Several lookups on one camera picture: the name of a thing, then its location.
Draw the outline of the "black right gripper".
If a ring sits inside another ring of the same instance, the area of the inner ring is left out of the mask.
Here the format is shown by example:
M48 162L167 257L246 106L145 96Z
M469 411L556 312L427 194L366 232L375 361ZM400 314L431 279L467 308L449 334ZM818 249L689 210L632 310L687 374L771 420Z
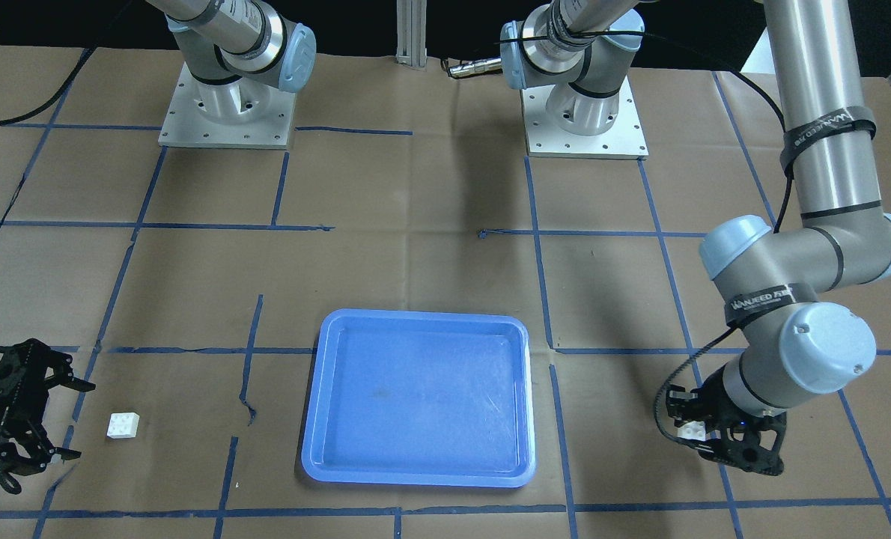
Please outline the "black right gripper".
M53 445L42 424L54 388L87 393L97 386L77 377L68 355L44 342L0 346L0 480L40 474L82 456Z

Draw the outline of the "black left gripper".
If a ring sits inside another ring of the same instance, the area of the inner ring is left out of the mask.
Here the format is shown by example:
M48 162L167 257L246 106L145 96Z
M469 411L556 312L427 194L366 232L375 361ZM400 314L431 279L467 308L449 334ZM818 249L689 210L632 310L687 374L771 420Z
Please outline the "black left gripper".
M702 422L715 438L684 445L712 463L746 473L781 475L785 470L780 449L785 438L785 414L757 417L734 404L726 393L722 374L713 374L701 388L666 389L666 412L675 424Z

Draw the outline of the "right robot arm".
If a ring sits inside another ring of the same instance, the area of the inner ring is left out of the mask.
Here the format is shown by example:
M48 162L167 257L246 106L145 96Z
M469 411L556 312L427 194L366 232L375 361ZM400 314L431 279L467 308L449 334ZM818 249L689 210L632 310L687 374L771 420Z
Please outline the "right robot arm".
M313 71L311 28L264 1L155 1L184 58L158 142L181 149L284 150L291 142L296 98ZM72 357L27 340L0 346L0 485L42 473L79 451L55 446L42 418L49 392L86 393Z

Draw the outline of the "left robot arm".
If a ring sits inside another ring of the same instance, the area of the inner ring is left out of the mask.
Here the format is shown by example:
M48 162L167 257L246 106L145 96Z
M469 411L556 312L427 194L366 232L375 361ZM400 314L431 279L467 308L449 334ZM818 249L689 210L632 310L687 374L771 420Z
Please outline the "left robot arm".
M668 377L652 405L659 433L700 457L780 475L787 412L838 392L870 368L868 324L825 291L891 276L891 214L873 142L846 1L766 1L783 129L779 161L801 228L757 216L705 235L699 254L746 350L686 390Z

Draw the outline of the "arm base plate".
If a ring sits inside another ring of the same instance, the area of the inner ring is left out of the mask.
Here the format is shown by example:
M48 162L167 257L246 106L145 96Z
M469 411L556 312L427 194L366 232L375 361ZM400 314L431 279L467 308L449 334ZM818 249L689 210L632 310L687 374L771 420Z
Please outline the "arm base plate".
M563 85L520 90L528 156L642 160L650 156L630 80L592 98Z
M206 85L182 66L158 143L183 149L287 150L297 96L251 79Z

